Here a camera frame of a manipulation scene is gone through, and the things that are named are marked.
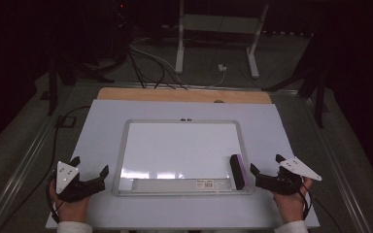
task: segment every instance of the white sleeve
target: white sleeve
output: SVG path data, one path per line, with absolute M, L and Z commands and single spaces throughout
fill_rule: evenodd
M 57 233 L 91 233 L 92 227 L 86 223 L 75 221 L 61 221 Z
M 274 229 L 275 233 L 307 233 L 305 221 L 293 221 Z

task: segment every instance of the dark background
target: dark background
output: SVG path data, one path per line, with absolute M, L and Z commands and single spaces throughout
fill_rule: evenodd
M 108 34 L 102 16 L 102 4 L 106 2 L 97 3 L 98 8 L 85 0 L 0 0 L 0 132 L 35 94 L 34 80 L 48 72 L 50 45 L 83 61 L 96 63 L 98 57 L 108 56 L 102 38 L 114 35 Z M 124 9 L 116 11 L 148 36 L 162 37 L 162 24 L 178 23 L 178 1 L 119 1 L 116 6 L 119 4 L 124 4 Z M 186 11 L 252 17 L 259 14 L 260 4 L 240 0 L 231 6 L 231 1 L 226 0 L 189 0 Z M 297 69 L 317 65 L 322 57 L 329 57 L 325 59 L 330 64 L 326 86 L 334 91 L 373 166 L 373 0 L 273 1 L 264 30 L 267 35 L 274 31 L 314 35 Z

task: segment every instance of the cable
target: cable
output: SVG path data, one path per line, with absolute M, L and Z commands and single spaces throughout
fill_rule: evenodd
M 153 61 L 156 61 L 156 60 L 154 60 L 153 58 L 148 57 L 148 56 L 145 56 L 145 55 L 142 55 L 142 54 L 134 53 L 133 55 L 135 55 L 135 56 L 139 56 L 139 57 L 142 57 L 142 58 L 151 59 L 151 60 L 153 60 Z M 130 64 L 130 65 L 132 65 L 132 66 L 134 67 L 134 69 L 138 69 L 139 72 L 140 72 L 140 74 L 141 74 L 141 76 L 144 77 L 146 80 L 149 80 L 149 81 L 155 83 L 155 86 L 153 87 L 154 89 L 156 89 L 156 88 L 157 88 L 161 83 L 164 83 L 164 84 L 166 84 L 167 86 L 169 86 L 169 87 L 175 89 L 175 87 L 173 87 L 173 86 L 171 86 L 170 84 L 165 83 L 165 82 L 163 81 L 163 79 L 165 78 L 165 68 L 163 67 L 163 65 L 162 65 L 161 63 L 157 62 L 157 61 L 156 61 L 156 64 L 159 66 L 159 68 L 161 69 L 161 72 L 162 72 L 162 75 L 161 75 L 159 81 L 157 81 L 157 82 L 154 81 L 154 80 L 152 80 L 152 79 L 147 78 L 144 74 L 142 74 L 141 70 L 139 70 L 139 68 L 138 68 L 138 66 L 137 66 L 136 64 Z
M 328 214 L 328 216 L 331 218 L 331 220 L 335 223 L 335 226 L 338 228 L 338 231 L 342 233 L 341 227 L 338 225 L 338 222 L 335 220 L 335 218 L 332 216 L 332 214 L 329 212 L 329 210 L 326 209 L 326 207 L 323 206 L 323 204 L 311 193 L 310 190 L 303 184 L 304 188 L 307 190 L 308 194 L 311 197 L 311 200 L 314 199 L 321 207 L 322 209 Z
M 223 70 L 222 71 L 222 79 L 217 84 L 210 85 L 210 87 L 217 86 L 217 85 L 223 83 L 224 80 L 225 80 L 225 71 Z
M 56 128 L 55 128 L 55 133 L 54 133 L 54 139 L 53 139 L 53 145 L 52 145 L 52 152 L 51 152 L 51 164 L 49 166 L 49 168 L 47 169 L 47 172 L 45 173 L 45 175 L 39 180 L 38 184 L 35 185 L 34 188 L 32 188 L 32 190 L 29 192 L 28 195 L 26 195 L 26 197 L 20 202 L 19 205 L 17 205 L 14 210 L 7 216 L 7 218 L 3 221 L 3 223 L 1 224 L 0 226 L 0 232 L 3 230 L 3 228 L 6 226 L 6 224 L 8 224 L 9 220 L 14 216 L 14 214 L 26 203 L 26 201 L 32 196 L 32 194 L 38 189 L 38 187 L 41 186 L 41 184 L 44 182 L 45 178 L 48 176 L 48 174 L 50 173 L 51 171 L 51 167 L 52 167 L 52 164 L 53 162 L 55 161 L 55 149 L 56 149 L 56 138 L 57 138 L 57 133 L 58 133 L 58 130 L 59 130 L 59 126 L 60 124 L 66 119 L 66 117 L 68 117 L 70 114 L 74 113 L 75 111 L 77 110 L 81 110 L 81 109 L 87 109 L 87 108 L 90 108 L 90 106 L 82 106 L 82 107 L 79 107 L 79 108 L 76 108 L 74 110 L 71 110 L 70 112 L 68 112 L 65 116 L 63 116 L 57 123 L 56 123 Z
M 59 204 L 59 206 L 56 208 L 56 212 L 59 210 L 59 208 L 63 205 L 63 203 L 65 203 L 64 201 L 62 201 L 60 204 Z
M 56 209 L 53 208 L 51 195 L 50 195 L 51 181 L 53 179 L 55 179 L 55 177 L 56 177 L 56 171 L 53 171 L 50 178 L 47 180 L 47 185 L 46 185 L 45 191 L 46 191 L 46 194 L 47 194 L 47 203 L 48 203 L 48 205 L 50 207 L 50 210 L 51 210 L 51 216 L 56 223 L 59 223 L 59 215 L 57 214 L 56 211 L 59 209 L 60 206 Z
M 146 52 L 144 52 L 144 51 L 137 50 L 137 49 L 136 49 L 135 47 L 133 47 L 132 45 L 129 45 L 129 46 L 131 47 L 131 51 L 132 51 L 132 52 L 138 52 L 138 53 L 141 53 L 142 55 L 148 56 L 151 60 L 153 60 L 153 61 L 155 61 L 155 62 L 157 62 L 157 63 L 160 63 L 158 60 L 163 61 L 166 65 L 168 65 L 168 66 L 172 69 L 172 72 L 175 73 L 175 68 L 174 68 L 174 67 L 173 67 L 173 66 L 172 66 L 168 61 L 166 61 L 165 59 L 163 59 L 163 58 L 161 58 L 161 57 L 158 57 L 158 56 L 155 56 L 155 55 L 152 55 L 152 54 L 149 54 L 149 53 L 146 53 Z M 168 68 L 167 68 L 166 66 L 163 65 L 162 67 L 166 70 L 166 72 L 168 73 L 168 75 L 172 78 L 172 80 L 173 80 L 177 85 L 179 85 L 179 86 L 180 86 L 181 88 L 183 88 L 183 89 L 187 89 L 186 87 L 184 87 L 184 85 L 188 86 L 188 84 L 182 82 L 176 73 L 175 73 L 175 77 L 176 77 L 177 79 L 175 80 L 175 78 L 174 78 L 174 77 L 172 76 L 172 74 L 171 74 L 172 72 L 169 71 Z
M 307 199 L 305 198 L 304 194 L 302 194 L 301 190 L 298 190 L 298 194 L 301 196 L 302 200 L 304 201 L 304 213 L 303 213 L 303 217 L 304 217 L 304 220 L 305 218 L 307 218 L 308 214 L 310 213 L 310 209 L 312 207 L 312 199 L 310 200 L 310 205 L 308 206 L 308 202 L 307 202 Z
M 145 86 L 144 86 L 144 80 L 142 79 L 142 76 L 141 76 L 141 74 L 140 74 L 140 70 L 138 69 L 138 67 L 137 67 L 136 64 L 135 64 L 135 60 L 134 60 L 134 58 L 132 57 L 131 52 L 129 52 L 128 55 L 129 55 L 129 58 L 131 58 L 132 65 L 133 65 L 134 68 L 135 68 L 135 74 L 136 74 L 136 77 L 138 78 L 139 83 L 141 84 L 142 88 L 145 88 Z

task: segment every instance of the white tabletop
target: white tabletop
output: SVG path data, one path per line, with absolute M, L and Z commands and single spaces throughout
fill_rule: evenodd
M 106 190 L 90 201 L 87 223 L 103 229 L 257 229 L 282 224 L 272 194 L 117 197 L 112 187 L 125 123 L 129 119 L 237 120 L 249 162 L 276 176 L 275 155 L 294 157 L 275 105 L 94 100 L 73 156 L 81 158 L 81 181 L 99 177 L 105 165 Z M 309 227 L 320 224 L 314 209 Z M 48 228 L 56 227 L 49 217 Z

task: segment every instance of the white stand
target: white stand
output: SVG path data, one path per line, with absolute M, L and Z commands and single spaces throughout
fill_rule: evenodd
M 254 33 L 253 43 L 250 47 L 247 47 L 247 57 L 252 78 L 259 78 L 259 73 L 254 58 L 254 51 L 262 31 L 263 22 L 265 21 L 268 7 L 268 4 L 263 6 L 262 13 L 259 18 L 201 16 L 184 14 L 184 0 L 181 0 L 178 52 L 177 61 L 175 64 L 175 72 L 180 75 L 184 69 L 184 30 L 222 31 L 248 34 Z

